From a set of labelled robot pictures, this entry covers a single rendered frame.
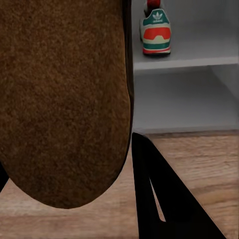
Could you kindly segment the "gym shoe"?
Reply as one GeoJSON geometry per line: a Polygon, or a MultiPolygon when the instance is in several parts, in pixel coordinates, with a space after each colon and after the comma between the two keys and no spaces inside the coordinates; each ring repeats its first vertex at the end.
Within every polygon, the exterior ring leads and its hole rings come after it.
{"type": "Polygon", "coordinates": [[[162,0],[144,0],[139,34],[144,55],[170,54],[171,24],[162,0]]]}

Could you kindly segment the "sandal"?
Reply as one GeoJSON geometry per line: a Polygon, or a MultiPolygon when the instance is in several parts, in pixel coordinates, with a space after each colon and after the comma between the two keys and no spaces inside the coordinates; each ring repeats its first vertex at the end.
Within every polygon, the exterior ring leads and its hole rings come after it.
{"type": "Polygon", "coordinates": [[[0,0],[0,162],[54,208],[114,184],[134,110],[132,0],[0,0]]]}

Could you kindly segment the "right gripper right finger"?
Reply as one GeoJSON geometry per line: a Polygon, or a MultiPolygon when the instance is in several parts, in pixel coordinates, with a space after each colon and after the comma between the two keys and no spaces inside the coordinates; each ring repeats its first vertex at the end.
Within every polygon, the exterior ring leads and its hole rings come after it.
{"type": "Polygon", "coordinates": [[[131,139],[139,239],[226,239],[153,142],[136,132],[131,139]]]}

